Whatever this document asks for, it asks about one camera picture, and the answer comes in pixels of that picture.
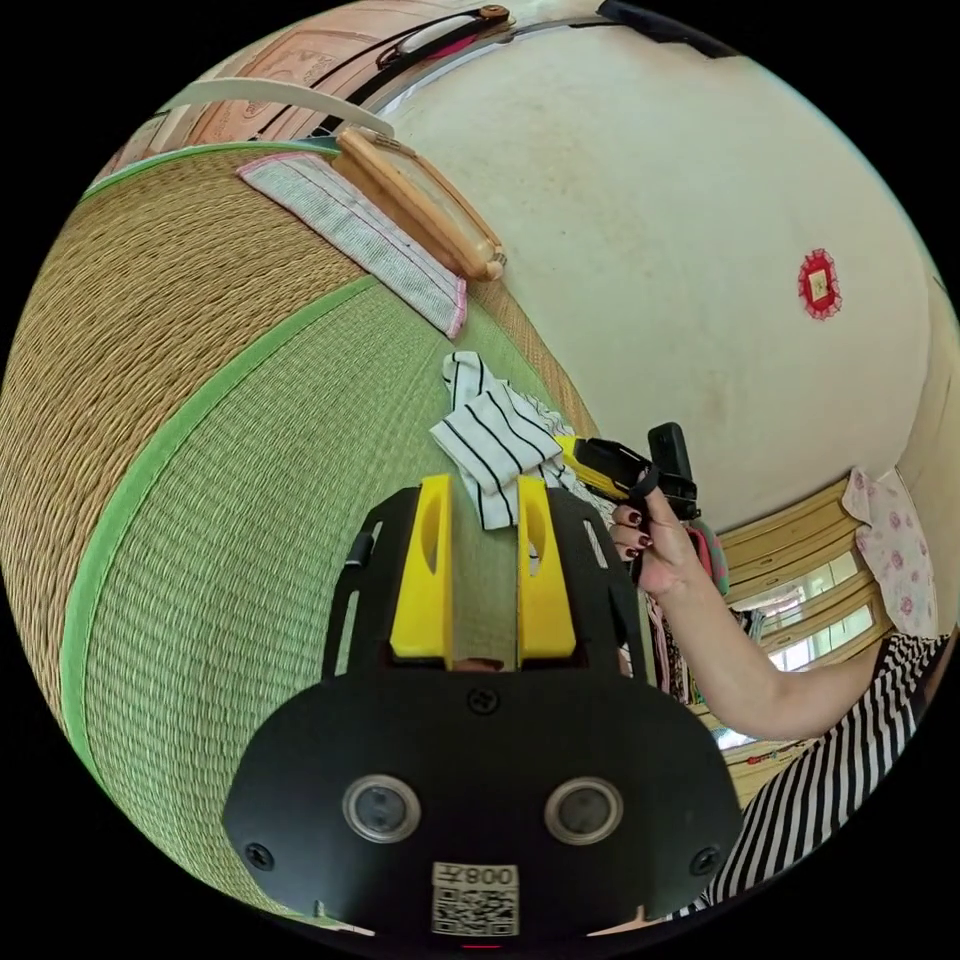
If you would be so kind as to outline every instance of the pink object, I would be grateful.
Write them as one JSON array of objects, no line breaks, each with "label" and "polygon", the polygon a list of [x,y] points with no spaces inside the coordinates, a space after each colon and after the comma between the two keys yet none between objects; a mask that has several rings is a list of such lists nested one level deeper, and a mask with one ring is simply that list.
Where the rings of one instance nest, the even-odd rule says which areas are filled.
[{"label": "pink object", "polygon": [[880,584],[894,626],[910,636],[936,636],[933,565],[900,475],[893,471],[881,483],[855,467],[841,502],[864,524],[857,530],[857,549]]},{"label": "pink object", "polygon": [[463,40],[458,40],[456,43],[451,43],[449,47],[444,47],[442,50],[438,50],[436,53],[431,54],[429,57],[427,57],[427,59],[440,60],[442,57],[449,57],[451,53],[456,53],[458,50],[462,50],[464,47],[469,47],[474,40],[476,40],[476,37],[464,37]]}]

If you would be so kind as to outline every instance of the woven straw texture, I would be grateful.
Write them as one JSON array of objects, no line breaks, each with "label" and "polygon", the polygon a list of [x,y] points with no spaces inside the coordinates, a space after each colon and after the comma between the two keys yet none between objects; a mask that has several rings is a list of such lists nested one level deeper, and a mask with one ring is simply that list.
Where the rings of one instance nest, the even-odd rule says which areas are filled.
[{"label": "woven straw texture", "polygon": [[128,465],[214,371],[364,274],[234,175],[278,149],[167,158],[82,201],[27,303],[0,396],[0,564],[58,722],[67,593]]},{"label": "woven straw texture", "polygon": [[[129,516],[97,544],[99,592],[77,591],[96,595],[80,618],[86,725],[111,796],[190,873],[278,912],[223,836],[229,781],[258,724],[319,678],[336,577],[367,511],[452,468],[428,430],[449,410],[453,347],[381,284],[347,292],[242,377],[222,371],[202,416],[192,404],[174,415],[153,445],[168,451],[162,469],[148,447],[124,480]],[[553,404],[476,304],[456,348]],[[516,535],[483,533],[453,489],[458,653],[512,662]]]}]

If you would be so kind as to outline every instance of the screw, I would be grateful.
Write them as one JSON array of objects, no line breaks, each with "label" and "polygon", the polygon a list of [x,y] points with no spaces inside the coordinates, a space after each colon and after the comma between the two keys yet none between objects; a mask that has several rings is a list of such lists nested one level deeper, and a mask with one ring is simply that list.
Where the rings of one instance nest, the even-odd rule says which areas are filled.
[{"label": "screw", "polygon": [[705,877],[717,865],[720,851],[716,847],[704,847],[690,862],[690,872],[695,877]]},{"label": "screw", "polygon": [[500,706],[500,697],[495,690],[487,687],[474,687],[467,694],[467,706],[475,714],[481,717],[487,717],[491,713],[497,712]]},{"label": "screw", "polygon": [[260,843],[248,843],[243,851],[247,862],[257,870],[273,869],[273,854]]}]

